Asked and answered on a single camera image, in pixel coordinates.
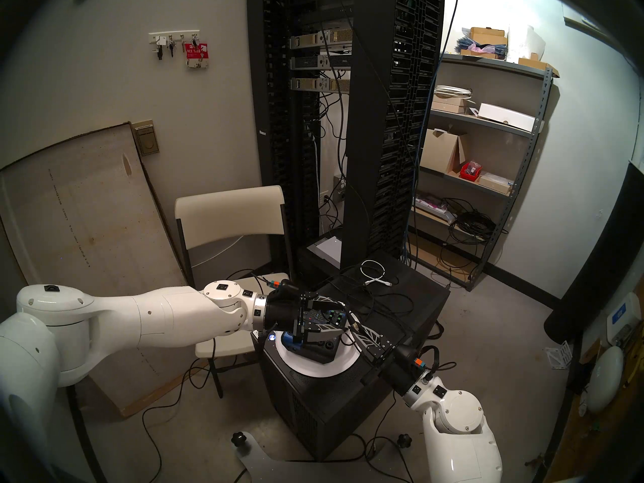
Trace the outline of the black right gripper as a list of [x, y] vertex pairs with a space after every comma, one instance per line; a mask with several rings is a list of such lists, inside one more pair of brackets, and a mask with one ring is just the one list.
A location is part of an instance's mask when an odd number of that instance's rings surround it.
[[360, 378], [362, 385], [382, 379], [399, 395], [406, 395], [419, 380], [424, 362], [419, 359], [421, 346], [395, 345], [386, 336], [355, 322], [350, 324], [353, 343], [369, 369]]

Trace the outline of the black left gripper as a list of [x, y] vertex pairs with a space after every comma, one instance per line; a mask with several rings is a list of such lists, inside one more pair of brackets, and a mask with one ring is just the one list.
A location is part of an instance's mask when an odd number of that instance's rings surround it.
[[264, 331], [289, 332], [295, 343], [318, 343], [341, 336], [347, 325], [304, 323], [304, 312], [346, 312], [346, 305], [326, 296], [309, 295], [292, 281], [281, 281], [268, 296]]

